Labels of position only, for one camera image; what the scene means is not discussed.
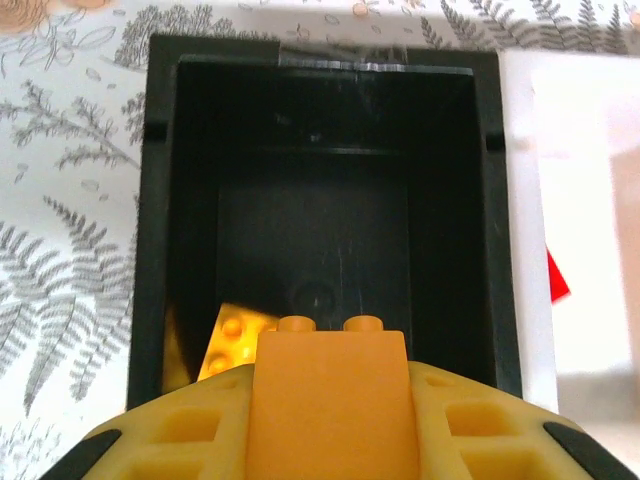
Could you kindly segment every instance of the black plastic box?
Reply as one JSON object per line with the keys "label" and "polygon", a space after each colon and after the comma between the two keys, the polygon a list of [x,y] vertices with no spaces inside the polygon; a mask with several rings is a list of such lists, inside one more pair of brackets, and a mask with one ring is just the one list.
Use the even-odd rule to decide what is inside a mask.
{"label": "black plastic box", "polygon": [[167,305],[195,379],[223,302],[521,396],[507,209],[495,54],[153,37],[128,407]]}

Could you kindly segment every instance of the patterned background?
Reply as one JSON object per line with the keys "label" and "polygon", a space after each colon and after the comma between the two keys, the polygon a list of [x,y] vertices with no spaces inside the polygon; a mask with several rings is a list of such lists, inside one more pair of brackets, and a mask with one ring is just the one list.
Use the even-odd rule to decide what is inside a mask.
{"label": "patterned background", "polygon": [[635,8],[0,0],[0,479],[38,478],[124,409],[152,32],[625,55],[640,51]]}

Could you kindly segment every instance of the red object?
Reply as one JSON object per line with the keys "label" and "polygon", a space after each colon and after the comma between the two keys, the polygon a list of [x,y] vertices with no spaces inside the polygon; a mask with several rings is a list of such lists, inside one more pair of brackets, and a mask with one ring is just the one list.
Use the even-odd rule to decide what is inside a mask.
{"label": "red object", "polygon": [[571,291],[564,277],[560,273],[555,260],[547,250],[547,260],[549,262],[549,283],[551,284],[551,303],[560,300],[561,298],[569,295]]}

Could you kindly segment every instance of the floral wallpaper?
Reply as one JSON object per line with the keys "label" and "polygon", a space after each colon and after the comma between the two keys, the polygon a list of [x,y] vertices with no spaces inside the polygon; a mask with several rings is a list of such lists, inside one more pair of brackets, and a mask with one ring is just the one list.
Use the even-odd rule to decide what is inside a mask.
{"label": "floral wallpaper", "polygon": [[124,408],[153,32],[635,55],[636,26],[607,0],[0,0],[0,479]]}

